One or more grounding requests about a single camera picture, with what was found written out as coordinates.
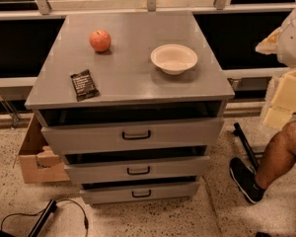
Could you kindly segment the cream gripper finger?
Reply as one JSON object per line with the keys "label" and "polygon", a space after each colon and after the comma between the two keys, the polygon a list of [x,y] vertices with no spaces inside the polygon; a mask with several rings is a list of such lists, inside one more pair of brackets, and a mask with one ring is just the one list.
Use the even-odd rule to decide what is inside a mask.
{"label": "cream gripper finger", "polygon": [[283,128],[296,113],[296,69],[281,77],[273,77],[268,84],[262,124],[274,129]]}

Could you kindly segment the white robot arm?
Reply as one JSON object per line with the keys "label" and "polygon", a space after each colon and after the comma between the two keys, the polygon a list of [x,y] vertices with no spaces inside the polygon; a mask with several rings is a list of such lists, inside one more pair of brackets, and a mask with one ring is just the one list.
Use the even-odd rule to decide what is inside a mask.
{"label": "white robot arm", "polygon": [[256,52],[275,54],[278,62],[289,68],[269,82],[261,115],[263,125],[280,129],[296,113],[296,8],[280,27],[256,46]]}

